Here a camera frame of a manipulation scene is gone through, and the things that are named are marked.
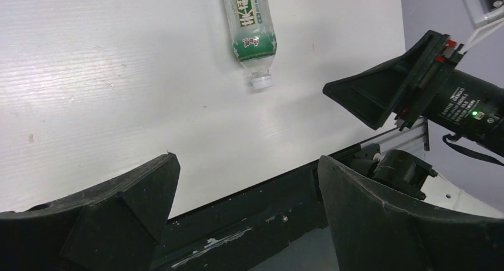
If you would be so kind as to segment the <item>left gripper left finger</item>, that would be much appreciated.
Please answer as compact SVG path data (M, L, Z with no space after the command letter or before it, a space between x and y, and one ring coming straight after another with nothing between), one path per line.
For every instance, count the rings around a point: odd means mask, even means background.
M120 176L1 213L2 270L149 270L181 166L162 154Z

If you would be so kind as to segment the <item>green label bottle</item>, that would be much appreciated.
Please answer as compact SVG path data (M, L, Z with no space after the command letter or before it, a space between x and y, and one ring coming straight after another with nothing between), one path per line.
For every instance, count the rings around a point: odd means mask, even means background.
M223 0L231 46L254 90L272 86L278 42L268 0Z

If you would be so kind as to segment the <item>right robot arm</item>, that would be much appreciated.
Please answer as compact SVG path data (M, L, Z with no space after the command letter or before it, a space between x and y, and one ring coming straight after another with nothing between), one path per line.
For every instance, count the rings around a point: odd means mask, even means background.
M503 89L459 71L463 56L461 44L429 30L403 55L326 83L323 93L374 130L391 115L399 130L428 119L448 130L442 140L454 151L501 165ZM347 165L414 199L503 218L502 212L453 185L431 164L402 150L392 149L379 160L348 160Z

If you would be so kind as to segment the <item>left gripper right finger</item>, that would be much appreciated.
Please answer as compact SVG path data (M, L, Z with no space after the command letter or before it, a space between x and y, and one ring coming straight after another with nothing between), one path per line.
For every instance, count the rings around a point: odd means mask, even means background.
M340 270L503 269L503 219L426 203L329 156L317 171Z

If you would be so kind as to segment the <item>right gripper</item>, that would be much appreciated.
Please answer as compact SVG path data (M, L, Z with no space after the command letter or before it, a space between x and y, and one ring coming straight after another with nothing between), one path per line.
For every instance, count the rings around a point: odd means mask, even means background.
M429 30L402 55L326 83L322 92L373 130L392 113L400 129L423 117L449 131L442 140L457 152L483 157L456 144L466 138L503 156L503 89L457 70L461 48Z

